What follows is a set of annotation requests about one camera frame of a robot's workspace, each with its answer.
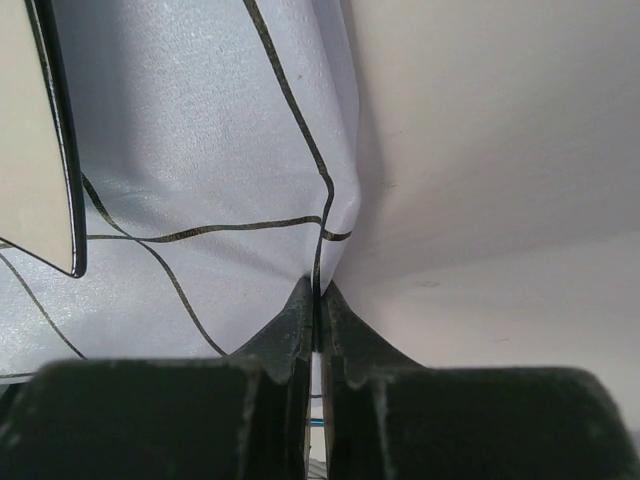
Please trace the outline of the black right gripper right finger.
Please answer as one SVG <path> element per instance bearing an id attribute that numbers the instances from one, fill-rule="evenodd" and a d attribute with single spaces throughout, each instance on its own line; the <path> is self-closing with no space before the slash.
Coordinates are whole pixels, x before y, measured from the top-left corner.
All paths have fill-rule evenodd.
<path id="1" fill-rule="evenodd" d="M 330 285 L 321 301 L 332 479 L 635 479 L 639 456 L 590 372 L 428 368 Z"/>

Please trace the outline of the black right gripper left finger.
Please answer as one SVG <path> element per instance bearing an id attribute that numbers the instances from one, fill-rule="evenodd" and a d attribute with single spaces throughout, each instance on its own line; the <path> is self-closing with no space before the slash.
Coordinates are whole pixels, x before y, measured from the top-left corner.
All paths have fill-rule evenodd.
<path id="1" fill-rule="evenodd" d="M 216 359 L 62 361 L 1 407 L 5 479 L 303 479 L 313 294 Z"/>

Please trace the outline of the light blue checked placemat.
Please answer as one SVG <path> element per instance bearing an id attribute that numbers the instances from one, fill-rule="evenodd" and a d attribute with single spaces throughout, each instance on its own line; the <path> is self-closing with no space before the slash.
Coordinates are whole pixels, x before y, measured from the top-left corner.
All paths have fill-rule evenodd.
<path id="1" fill-rule="evenodd" d="M 85 273 L 1 238 L 1 381 L 59 360 L 219 357 L 329 283 L 360 206 L 337 1 L 49 1 Z"/>

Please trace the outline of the white square plate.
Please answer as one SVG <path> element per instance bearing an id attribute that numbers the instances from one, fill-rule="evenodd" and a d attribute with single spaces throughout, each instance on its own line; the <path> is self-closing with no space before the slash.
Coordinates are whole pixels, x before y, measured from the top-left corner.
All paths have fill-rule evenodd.
<path id="1" fill-rule="evenodd" d="M 71 277 L 86 271 L 81 168 L 49 1 L 1 4 L 1 238 Z"/>

